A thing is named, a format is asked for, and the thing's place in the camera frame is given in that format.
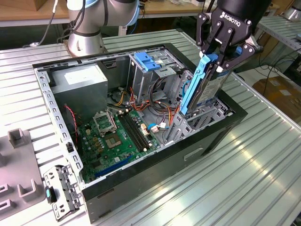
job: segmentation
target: cardboard box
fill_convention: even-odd
[[[46,1],[47,0],[0,0],[0,5],[38,11]]]
[[[253,88],[263,94],[265,82],[261,79]],[[285,78],[269,78],[264,97],[296,123],[301,122],[301,92]]]

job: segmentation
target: green motherboard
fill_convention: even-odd
[[[143,130],[140,125],[143,122],[139,114],[132,110],[128,115],[142,134]],[[117,114],[113,115],[113,119],[116,130],[102,136],[99,129],[103,130],[105,127],[111,126],[109,122],[111,119],[108,120],[107,117],[98,118],[96,120],[98,125],[94,120],[91,120],[79,127],[82,141],[82,150],[79,155],[83,162],[82,176],[86,183],[160,148],[155,136],[149,134],[145,137],[145,140],[150,144],[147,151],[137,149],[135,142],[132,141],[129,135],[132,131],[125,129]]]

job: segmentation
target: aluminum table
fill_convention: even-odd
[[[171,42],[193,63],[199,49],[176,30],[104,39],[109,51]],[[0,133],[30,131],[41,175],[66,161],[32,64],[69,58],[63,44],[0,51]],[[223,89],[247,112],[218,147],[93,225],[285,225],[301,211],[301,128],[235,74]],[[55,221],[46,200],[0,222],[89,225],[85,207]]]
[[[301,41],[296,38],[297,34],[301,34],[301,22],[290,22],[282,16],[269,16],[263,17],[257,26],[293,50],[301,49]]]

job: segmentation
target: robotiq logo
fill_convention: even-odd
[[[229,20],[231,23],[234,23],[237,27],[240,27],[240,22],[237,21],[236,19],[230,17],[225,12],[222,12],[222,14],[220,15],[220,18],[225,18],[226,20]]]

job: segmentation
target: ram slot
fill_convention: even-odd
[[[131,138],[131,140],[133,141],[136,148],[141,152],[143,150],[143,146],[139,142],[139,139],[135,136],[135,133],[132,131],[132,128],[130,127],[130,125],[127,122],[127,120],[125,119],[125,117],[123,115],[121,115],[121,116],[118,116],[118,119],[121,122],[121,124],[123,125],[124,129],[126,130],[127,134]]]
[[[146,142],[144,135],[142,135],[142,133],[140,132],[140,130],[137,128],[137,125],[134,123],[133,119],[131,118],[131,116],[129,116],[128,114],[126,115],[126,119],[129,122],[130,126],[133,127],[133,131],[134,133],[137,135],[137,138],[139,139],[140,143],[142,143],[143,147],[148,149],[149,144]]]

